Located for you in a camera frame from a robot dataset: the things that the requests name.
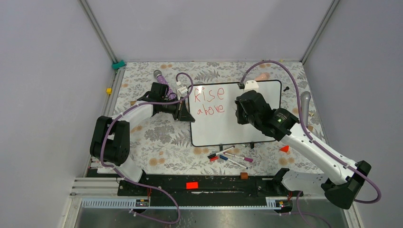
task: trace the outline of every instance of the orange triangle object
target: orange triangle object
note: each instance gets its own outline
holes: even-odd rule
[[[289,150],[289,146],[285,146],[285,147],[281,148],[280,150],[287,153]]]

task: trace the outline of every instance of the teal object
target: teal object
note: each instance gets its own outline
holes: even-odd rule
[[[112,64],[112,68],[113,68],[113,70],[116,70],[116,69],[123,67],[124,65],[126,65],[126,63],[123,60],[121,60],[118,63]]]

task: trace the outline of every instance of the floral pattern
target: floral pattern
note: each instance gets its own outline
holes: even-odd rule
[[[244,72],[254,63],[249,62],[169,62],[169,63],[127,63],[122,85],[115,106],[115,114],[130,107],[130,102],[141,97],[156,82],[153,72],[162,71],[167,82],[175,88],[175,76],[179,72],[188,73],[195,84],[238,82]],[[295,77],[300,93],[309,91],[309,85],[301,63],[283,63]],[[269,79],[278,79],[283,88],[281,107],[298,115],[297,96],[291,79],[286,72],[275,64],[262,64],[254,68],[248,78],[255,78],[261,73],[269,73]],[[187,86],[186,77],[180,81]],[[309,106],[308,124],[313,134],[324,141],[324,133],[314,102]],[[322,171],[296,150],[290,148],[287,153],[280,151],[280,142],[256,143],[251,149],[248,145],[237,144],[230,152],[249,157],[252,163],[233,158],[247,166],[245,170],[233,163],[218,159],[210,162],[207,155],[218,152],[218,146],[193,147],[190,140],[189,123],[176,122],[170,114],[158,114],[131,126],[130,159],[136,161],[147,173],[155,174],[204,174],[204,175],[239,175],[247,171],[249,175],[272,175],[280,168],[290,168],[300,172],[321,173]]]

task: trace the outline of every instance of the microphone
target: microphone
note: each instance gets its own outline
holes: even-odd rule
[[[311,100],[311,93],[305,91],[300,96],[301,99],[301,109],[302,109],[302,120],[305,126],[308,126],[308,115],[309,115],[309,101]]]
[[[168,86],[168,98],[170,100],[173,100],[176,98],[176,94],[173,93],[173,91],[171,90],[171,87],[169,86],[168,82],[166,81],[166,79],[164,78],[161,70],[155,70],[154,71],[154,77],[157,79],[158,83],[161,84],[165,84]]]

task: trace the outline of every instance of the gray wall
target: gray wall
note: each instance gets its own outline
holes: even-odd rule
[[[111,62],[76,0],[2,0],[0,31],[0,227],[54,228]]]
[[[306,64],[330,145],[372,165],[377,204],[359,205],[366,228],[401,227],[403,2],[341,1]],[[359,199],[373,199],[367,183]]]
[[[332,0],[88,0],[125,61],[300,60]]]

